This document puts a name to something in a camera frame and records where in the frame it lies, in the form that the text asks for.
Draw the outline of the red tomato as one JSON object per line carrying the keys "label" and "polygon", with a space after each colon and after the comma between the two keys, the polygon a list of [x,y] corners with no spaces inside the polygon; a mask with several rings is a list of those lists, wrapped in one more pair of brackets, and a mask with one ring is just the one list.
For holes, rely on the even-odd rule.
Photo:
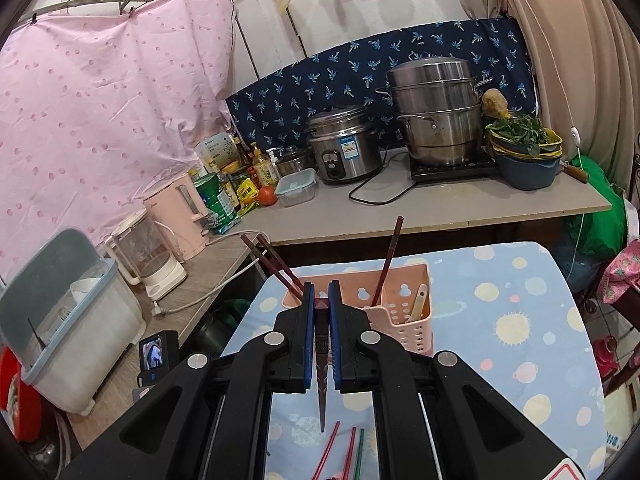
{"label": "red tomato", "polygon": [[262,207],[269,207],[277,203],[278,198],[274,188],[271,186],[263,186],[257,195],[258,204]]}

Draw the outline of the yellow snack packet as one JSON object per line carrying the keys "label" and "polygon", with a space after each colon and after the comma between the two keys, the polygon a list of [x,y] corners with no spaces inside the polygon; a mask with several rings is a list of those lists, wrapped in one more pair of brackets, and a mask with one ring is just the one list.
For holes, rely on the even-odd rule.
{"label": "yellow snack packet", "polygon": [[252,208],[257,204],[259,190],[251,178],[238,181],[236,186],[236,196],[243,209]]}

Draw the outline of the red chopstick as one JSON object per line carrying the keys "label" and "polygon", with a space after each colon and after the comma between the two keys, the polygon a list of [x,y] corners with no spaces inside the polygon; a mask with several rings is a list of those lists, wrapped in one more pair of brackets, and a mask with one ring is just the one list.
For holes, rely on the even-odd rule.
{"label": "red chopstick", "polygon": [[329,455],[331,453],[332,450],[332,446],[334,445],[334,441],[335,438],[338,434],[338,430],[340,430],[341,427],[341,421],[337,420],[333,426],[333,429],[330,433],[329,439],[326,441],[326,446],[324,447],[323,453],[321,455],[321,458],[319,460],[319,463],[316,467],[316,469],[314,470],[314,474],[312,475],[311,479],[312,480],[319,480],[320,476],[322,474],[322,470],[324,468],[324,466],[326,466],[326,461],[329,458]]}
{"label": "red chopstick", "polygon": [[342,468],[341,480],[349,479],[349,471],[350,471],[350,467],[352,466],[352,456],[354,456],[356,435],[357,435],[357,428],[352,427],[349,434],[349,442],[348,442],[347,452],[345,455],[345,460]]}

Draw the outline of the beige curtain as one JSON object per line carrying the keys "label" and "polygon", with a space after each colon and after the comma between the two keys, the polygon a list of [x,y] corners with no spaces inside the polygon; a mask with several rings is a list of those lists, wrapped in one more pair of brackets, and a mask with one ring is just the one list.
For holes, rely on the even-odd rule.
{"label": "beige curtain", "polygon": [[621,188],[631,181],[639,133],[639,43],[613,0],[460,0],[471,18],[506,12],[533,62],[544,124]]}

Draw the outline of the pink perforated utensil basket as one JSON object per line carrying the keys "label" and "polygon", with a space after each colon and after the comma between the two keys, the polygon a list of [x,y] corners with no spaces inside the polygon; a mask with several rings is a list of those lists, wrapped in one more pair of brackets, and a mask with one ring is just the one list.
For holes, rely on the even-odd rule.
{"label": "pink perforated utensil basket", "polygon": [[344,304],[367,312],[371,327],[395,338],[411,352],[434,353],[431,284],[422,257],[393,263],[383,284],[378,282],[383,263],[378,260],[299,268],[299,279],[314,285],[318,297],[329,295],[329,284],[340,282]]}

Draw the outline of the small steel pot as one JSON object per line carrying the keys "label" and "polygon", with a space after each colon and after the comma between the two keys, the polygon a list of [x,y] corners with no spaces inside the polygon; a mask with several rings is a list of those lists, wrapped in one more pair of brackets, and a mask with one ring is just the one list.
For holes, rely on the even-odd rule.
{"label": "small steel pot", "polygon": [[296,172],[305,169],[314,169],[314,160],[310,149],[289,146],[277,158],[276,168],[281,177],[296,174]]}

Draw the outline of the stacked steel steamer pot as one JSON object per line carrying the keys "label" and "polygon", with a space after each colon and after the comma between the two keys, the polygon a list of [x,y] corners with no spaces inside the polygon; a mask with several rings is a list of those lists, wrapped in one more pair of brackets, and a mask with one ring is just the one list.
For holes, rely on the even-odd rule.
{"label": "stacked steel steamer pot", "polygon": [[491,76],[475,77],[462,58],[432,56],[402,63],[386,74],[378,94],[393,101],[413,159],[424,165],[457,166],[480,148],[480,88]]}

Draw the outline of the pink dotted curtain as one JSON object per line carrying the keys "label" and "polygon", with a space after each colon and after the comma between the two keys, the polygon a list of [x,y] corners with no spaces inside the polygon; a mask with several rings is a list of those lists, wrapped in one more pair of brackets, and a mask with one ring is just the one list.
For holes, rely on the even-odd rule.
{"label": "pink dotted curtain", "polygon": [[1,51],[1,275],[56,232],[93,243],[230,124],[232,0],[46,15]]}

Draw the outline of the dark maroon chopstick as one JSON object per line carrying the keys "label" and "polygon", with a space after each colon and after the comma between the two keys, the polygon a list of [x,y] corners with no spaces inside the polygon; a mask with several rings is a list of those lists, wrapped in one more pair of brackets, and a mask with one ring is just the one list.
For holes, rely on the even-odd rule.
{"label": "dark maroon chopstick", "polygon": [[326,383],[330,354],[330,311],[326,298],[314,300],[314,353],[316,354],[320,430],[326,430]]}

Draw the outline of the steel rice cooker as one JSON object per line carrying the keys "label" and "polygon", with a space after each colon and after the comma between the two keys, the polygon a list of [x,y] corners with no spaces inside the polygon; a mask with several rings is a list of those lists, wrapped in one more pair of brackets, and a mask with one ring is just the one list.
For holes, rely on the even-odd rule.
{"label": "steel rice cooker", "polygon": [[325,184],[356,182],[382,166],[378,127],[363,105],[312,115],[308,133],[308,144]]}

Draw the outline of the navy floral cloth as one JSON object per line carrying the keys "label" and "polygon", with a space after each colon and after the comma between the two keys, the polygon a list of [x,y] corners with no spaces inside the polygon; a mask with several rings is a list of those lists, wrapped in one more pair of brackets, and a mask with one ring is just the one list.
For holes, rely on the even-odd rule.
{"label": "navy floral cloth", "polygon": [[308,120],[331,108],[367,107],[383,127],[386,148],[400,140],[393,102],[382,96],[387,72],[428,56],[469,61],[478,80],[499,89],[510,107],[535,110],[536,87],[524,37],[513,18],[437,22],[341,44],[285,66],[227,100],[236,130],[262,150],[307,144]]}

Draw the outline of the blue basin with greens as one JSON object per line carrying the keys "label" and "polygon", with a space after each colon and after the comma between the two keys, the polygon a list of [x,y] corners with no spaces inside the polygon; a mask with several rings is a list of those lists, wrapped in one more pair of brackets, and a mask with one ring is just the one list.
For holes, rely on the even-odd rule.
{"label": "blue basin with greens", "polygon": [[559,171],[563,140],[532,115],[511,113],[485,126],[487,147],[512,188],[548,188]]}

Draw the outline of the clear food container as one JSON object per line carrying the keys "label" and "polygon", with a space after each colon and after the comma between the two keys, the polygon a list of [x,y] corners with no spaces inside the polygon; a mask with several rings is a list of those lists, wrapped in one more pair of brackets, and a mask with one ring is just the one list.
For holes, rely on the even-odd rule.
{"label": "clear food container", "polygon": [[317,174],[312,168],[287,174],[276,187],[278,202],[285,208],[309,202],[316,194]]}

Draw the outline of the blue patterned tablecloth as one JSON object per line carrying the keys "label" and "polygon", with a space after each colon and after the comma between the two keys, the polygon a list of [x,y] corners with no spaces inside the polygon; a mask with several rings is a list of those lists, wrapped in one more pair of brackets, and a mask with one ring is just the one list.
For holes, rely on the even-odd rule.
{"label": "blue patterned tablecloth", "polygon": [[[588,479],[605,462],[604,397],[585,324],[546,248],[523,242],[424,252],[434,349],[450,350],[489,382]],[[337,420],[323,474],[342,472],[352,427],[366,430],[362,478],[378,478],[370,394],[328,391],[321,431],[314,390],[272,400],[268,479],[309,479]]]}

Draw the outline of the pink electric kettle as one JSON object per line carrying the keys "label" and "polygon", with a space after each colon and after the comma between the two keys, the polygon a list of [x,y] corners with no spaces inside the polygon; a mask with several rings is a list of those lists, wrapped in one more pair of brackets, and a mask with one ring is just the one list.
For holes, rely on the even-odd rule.
{"label": "pink electric kettle", "polygon": [[142,203],[181,262],[204,250],[203,221],[209,212],[188,174],[160,182],[145,194]]}

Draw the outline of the yellow oil bottle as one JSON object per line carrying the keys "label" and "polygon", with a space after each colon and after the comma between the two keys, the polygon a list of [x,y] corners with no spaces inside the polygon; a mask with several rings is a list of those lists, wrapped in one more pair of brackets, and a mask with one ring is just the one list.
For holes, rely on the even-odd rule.
{"label": "yellow oil bottle", "polygon": [[258,175],[260,184],[275,188],[278,185],[279,177],[271,159],[258,148],[256,143],[252,144],[252,149],[253,167]]}

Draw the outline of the black induction cooker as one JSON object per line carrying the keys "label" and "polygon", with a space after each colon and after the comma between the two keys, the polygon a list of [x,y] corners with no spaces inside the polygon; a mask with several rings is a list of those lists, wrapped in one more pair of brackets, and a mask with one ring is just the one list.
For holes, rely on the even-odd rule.
{"label": "black induction cooker", "polygon": [[411,179],[417,185],[449,181],[486,179],[499,174],[496,162],[484,152],[478,152],[467,162],[457,165],[434,166],[409,158]]}

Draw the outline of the white clear blender jug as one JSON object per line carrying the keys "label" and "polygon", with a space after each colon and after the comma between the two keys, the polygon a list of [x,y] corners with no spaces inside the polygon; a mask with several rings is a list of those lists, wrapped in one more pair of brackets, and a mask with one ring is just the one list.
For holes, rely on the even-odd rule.
{"label": "white clear blender jug", "polygon": [[105,249],[126,282],[142,285],[152,301],[167,296],[188,276],[145,209],[122,220],[107,237]]}

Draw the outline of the white dish rack bin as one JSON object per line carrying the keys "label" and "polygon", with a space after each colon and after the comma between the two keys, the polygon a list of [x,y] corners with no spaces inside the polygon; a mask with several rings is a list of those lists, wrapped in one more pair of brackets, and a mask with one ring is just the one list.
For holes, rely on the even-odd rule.
{"label": "white dish rack bin", "polygon": [[91,413],[102,382],[145,329],[117,263],[78,229],[48,240],[1,294],[1,337],[22,382],[70,414]]}

